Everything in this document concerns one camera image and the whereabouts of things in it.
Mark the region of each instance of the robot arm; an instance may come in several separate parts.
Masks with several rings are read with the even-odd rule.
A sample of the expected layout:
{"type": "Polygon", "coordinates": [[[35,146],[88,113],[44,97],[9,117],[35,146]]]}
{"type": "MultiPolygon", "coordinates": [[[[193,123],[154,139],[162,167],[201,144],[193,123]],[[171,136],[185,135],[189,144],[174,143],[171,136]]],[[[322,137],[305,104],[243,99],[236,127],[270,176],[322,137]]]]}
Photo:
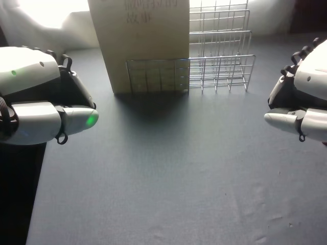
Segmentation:
{"type": "Polygon", "coordinates": [[[48,54],[27,47],[0,48],[0,142],[44,143],[94,126],[99,118],[77,74],[48,54]]]}
{"type": "Polygon", "coordinates": [[[273,127],[306,137],[327,141],[327,41],[315,49],[305,46],[292,56],[293,66],[282,69],[283,76],[269,99],[265,121],[273,127]]]}

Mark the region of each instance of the gray tablecloth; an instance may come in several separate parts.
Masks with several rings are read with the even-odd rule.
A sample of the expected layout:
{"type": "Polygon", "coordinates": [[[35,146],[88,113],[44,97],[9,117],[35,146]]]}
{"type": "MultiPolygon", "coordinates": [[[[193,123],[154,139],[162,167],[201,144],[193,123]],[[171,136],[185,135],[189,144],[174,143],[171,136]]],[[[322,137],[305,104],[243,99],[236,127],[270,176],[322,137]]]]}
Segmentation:
{"type": "Polygon", "coordinates": [[[255,38],[248,92],[168,103],[115,97],[100,50],[68,52],[100,119],[48,144],[27,244],[326,244],[327,148],[263,119],[315,36],[255,38]]]}

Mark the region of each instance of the beige book cover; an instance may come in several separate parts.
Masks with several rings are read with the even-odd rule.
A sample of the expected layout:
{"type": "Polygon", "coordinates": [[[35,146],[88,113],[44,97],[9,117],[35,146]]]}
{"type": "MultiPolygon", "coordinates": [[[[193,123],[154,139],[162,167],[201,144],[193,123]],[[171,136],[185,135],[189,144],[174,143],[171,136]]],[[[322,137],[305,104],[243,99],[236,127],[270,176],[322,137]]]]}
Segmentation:
{"type": "Polygon", "coordinates": [[[130,72],[134,86],[130,84],[126,61],[188,58],[189,0],[88,0],[88,3],[114,93],[185,86],[187,61],[178,62],[181,69],[176,62],[166,62],[163,68],[158,65],[162,66],[162,62],[134,62],[130,72]],[[176,73],[184,82],[176,82],[176,73]]]}

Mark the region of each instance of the silver wire basket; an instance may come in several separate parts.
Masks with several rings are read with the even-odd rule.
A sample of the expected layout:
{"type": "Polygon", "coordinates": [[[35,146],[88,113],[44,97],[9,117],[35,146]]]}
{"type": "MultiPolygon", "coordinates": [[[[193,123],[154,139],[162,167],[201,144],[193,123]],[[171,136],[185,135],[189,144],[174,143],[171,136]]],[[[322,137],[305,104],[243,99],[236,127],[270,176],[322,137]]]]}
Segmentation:
{"type": "Polygon", "coordinates": [[[190,6],[190,58],[128,60],[132,93],[243,85],[248,89],[255,56],[249,54],[247,1],[202,0],[190,6]]]}

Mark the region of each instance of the black cable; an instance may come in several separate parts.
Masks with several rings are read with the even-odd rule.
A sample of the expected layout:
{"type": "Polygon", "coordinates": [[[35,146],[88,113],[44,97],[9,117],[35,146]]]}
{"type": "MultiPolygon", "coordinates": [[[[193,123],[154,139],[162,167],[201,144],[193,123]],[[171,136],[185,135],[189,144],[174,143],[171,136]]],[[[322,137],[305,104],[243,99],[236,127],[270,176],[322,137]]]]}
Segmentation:
{"type": "Polygon", "coordinates": [[[0,113],[2,117],[2,132],[5,136],[11,136],[10,115],[4,98],[0,97],[0,113]]]}

